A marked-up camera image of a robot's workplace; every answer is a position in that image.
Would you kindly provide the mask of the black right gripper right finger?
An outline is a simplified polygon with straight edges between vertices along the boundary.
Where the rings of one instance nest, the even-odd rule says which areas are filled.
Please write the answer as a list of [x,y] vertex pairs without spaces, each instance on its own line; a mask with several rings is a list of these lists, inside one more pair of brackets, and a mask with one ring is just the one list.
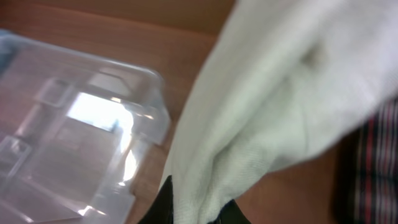
[[220,211],[216,220],[209,224],[251,224],[235,200],[228,202]]

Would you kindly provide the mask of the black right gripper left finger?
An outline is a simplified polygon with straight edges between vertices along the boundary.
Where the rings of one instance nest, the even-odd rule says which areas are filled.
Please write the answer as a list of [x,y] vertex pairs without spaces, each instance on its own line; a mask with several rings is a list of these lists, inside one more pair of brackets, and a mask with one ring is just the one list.
[[154,202],[138,224],[173,224],[173,184],[169,175],[161,186]]

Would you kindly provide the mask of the plaid flannel shirt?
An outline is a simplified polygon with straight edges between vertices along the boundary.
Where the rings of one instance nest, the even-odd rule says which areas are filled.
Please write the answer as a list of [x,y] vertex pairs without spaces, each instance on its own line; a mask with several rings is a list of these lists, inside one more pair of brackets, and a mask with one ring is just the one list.
[[397,100],[343,141],[333,214],[338,223],[397,224]]

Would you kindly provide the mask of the cream cloth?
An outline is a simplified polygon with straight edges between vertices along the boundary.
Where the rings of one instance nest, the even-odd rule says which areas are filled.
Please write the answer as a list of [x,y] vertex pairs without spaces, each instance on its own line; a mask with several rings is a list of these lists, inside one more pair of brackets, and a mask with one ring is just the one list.
[[209,223],[266,173],[311,159],[397,94],[397,2],[240,1],[164,168],[175,223]]

